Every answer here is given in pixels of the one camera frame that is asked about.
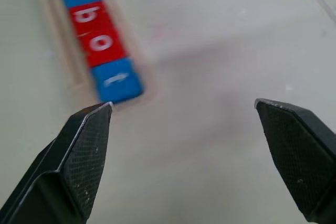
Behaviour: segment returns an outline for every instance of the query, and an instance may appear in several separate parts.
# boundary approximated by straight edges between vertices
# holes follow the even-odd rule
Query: textured gripper pad
[[[274,164],[307,218],[335,175],[334,160],[294,112],[263,102],[256,109]]]
[[[90,217],[104,169],[110,122],[108,109],[89,116],[62,170],[73,200],[86,219]]]

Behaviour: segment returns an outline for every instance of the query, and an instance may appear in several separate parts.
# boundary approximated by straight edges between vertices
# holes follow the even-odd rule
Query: white letter
[[[95,13],[96,10],[99,10],[99,7],[93,7],[85,10],[79,10],[78,12],[75,12],[76,21],[79,23],[85,23],[89,22],[91,20],[94,20],[97,16],[97,13]]]
[[[90,41],[90,47],[93,51],[103,51],[111,47],[112,44],[113,40],[107,35],[100,35]]]

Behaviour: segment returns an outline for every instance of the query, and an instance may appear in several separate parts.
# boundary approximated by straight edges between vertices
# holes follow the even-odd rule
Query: white table
[[[336,0],[325,0],[336,6]],[[118,0],[160,86],[115,114],[88,223],[306,223],[256,98],[336,129],[335,23],[317,0]],[[0,204],[76,101],[38,0],[0,0]]]

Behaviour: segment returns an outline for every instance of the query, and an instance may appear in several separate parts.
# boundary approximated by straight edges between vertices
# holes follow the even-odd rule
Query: table surface
[[[88,223],[306,223],[256,98],[336,129],[336,0],[117,0],[159,86],[113,115]],[[0,205],[76,99],[38,0],[0,0]]]

